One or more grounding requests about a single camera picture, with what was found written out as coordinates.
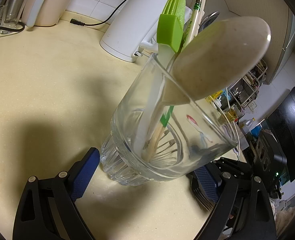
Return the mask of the clear ribbed drinking glass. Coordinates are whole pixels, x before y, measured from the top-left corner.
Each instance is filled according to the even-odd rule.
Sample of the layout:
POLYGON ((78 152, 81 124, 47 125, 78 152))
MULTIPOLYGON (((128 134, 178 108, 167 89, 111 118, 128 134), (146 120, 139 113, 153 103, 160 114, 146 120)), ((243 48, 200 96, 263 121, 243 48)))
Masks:
POLYGON ((213 102, 185 95, 152 54, 112 116, 103 171, 126 186, 182 177, 237 145, 222 116, 213 102))

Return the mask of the beige speckled rice paddle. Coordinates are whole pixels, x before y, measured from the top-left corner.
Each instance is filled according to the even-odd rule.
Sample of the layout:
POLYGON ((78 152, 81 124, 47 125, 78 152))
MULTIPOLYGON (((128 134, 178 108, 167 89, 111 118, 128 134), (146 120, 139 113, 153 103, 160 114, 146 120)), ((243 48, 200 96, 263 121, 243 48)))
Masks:
POLYGON ((211 24, 174 60, 172 80, 165 83, 161 103, 182 105, 228 87, 262 59, 270 40, 270 27, 259 17, 233 17, 211 24))

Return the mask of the green silicone basting brush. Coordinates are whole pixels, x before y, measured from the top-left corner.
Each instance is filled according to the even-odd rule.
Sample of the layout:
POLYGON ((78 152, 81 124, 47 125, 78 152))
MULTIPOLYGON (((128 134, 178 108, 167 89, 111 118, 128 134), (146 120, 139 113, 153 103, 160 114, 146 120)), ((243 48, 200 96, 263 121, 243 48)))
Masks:
MULTIPOLYGON (((185 0, 167 0, 166 5, 159 16, 157 26, 158 61, 165 68, 180 48, 183 37, 185 18, 185 0)), ((139 121, 133 150, 141 156, 148 133, 149 122, 154 113, 160 94, 163 90, 162 72, 158 67, 154 68, 153 82, 147 105, 139 121)))

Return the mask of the disposable chopsticks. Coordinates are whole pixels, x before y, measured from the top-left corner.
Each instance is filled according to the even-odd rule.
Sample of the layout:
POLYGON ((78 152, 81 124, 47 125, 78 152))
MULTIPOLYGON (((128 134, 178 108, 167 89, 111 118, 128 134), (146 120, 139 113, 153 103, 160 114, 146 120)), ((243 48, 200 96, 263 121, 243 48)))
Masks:
MULTIPOLYGON (((174 54, 169 64, 167 65, 166 67, 167 72, 171 70, 173 61, 179 55, 182 49, 184 49, 198 34, 199 25, 203 17, 205 2, 206 0, 194 0, 192 15, 188 23, 188 27, 186 29, 183 28, 183 37, 180 43, 180 48, 178 52, 174 54)), ((155 110, 154 110, 154 114, 156 116, 152 118, 153 122, 150 129, 148 130, 147 137, 146 137, 147 139, 149 139, 149 145, 147 147, 146 152, 142 154, 143 159, 145 161, 151 161, 152 158, 156 155, 156 149, 157 149, 158 142, 160 140, 160 136, 162 135, 165 127, 167 126, 167 123, 169 122, 169 118, 172 114, 173 105, 169 106, 169 109, 167 110, 167 112, 164 112, 165 106, 166 104, 164 103, 164 101, 161 98, 159 98, 159 101, 157 102, 155 110)))

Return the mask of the white electric kettle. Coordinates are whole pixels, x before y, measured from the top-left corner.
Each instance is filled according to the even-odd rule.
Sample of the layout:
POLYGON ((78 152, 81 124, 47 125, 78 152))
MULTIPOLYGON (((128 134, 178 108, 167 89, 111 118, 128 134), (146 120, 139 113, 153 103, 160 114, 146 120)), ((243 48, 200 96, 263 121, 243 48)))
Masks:
MULTIPOLYGON (((158 53, 157 26, 167 0, 129 0, 108 27, 100 46, 121 60, 134 62, 143 50, 158 53)), ((189 19, 185 6, 184 23, 189 19)))

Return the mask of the metal spoon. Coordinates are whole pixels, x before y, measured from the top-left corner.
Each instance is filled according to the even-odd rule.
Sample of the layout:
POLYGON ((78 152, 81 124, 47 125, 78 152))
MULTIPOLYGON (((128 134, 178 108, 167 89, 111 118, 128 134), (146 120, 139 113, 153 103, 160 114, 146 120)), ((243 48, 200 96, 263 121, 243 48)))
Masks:
POLYGON ((203 29, 205 29, 206 27, 211 25, 216 20, 216 18, 218 18, 219 15, 220 15, 220 12, 216 11, 216 12, 213 12, 212 14, 206 16, 205 18, 203 18, 203 20, 201 21, 201 25, 199 27, 198 32, 202 31, 203 29))

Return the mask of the beige electric cooking pot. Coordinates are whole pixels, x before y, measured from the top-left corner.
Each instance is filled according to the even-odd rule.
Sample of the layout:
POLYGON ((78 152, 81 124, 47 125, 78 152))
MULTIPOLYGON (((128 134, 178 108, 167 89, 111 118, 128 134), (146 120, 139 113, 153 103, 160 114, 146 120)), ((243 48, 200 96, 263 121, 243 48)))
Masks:
POLYGON ((56 25, 71 0, 27 0, 22 22, 29 28, 56 25))

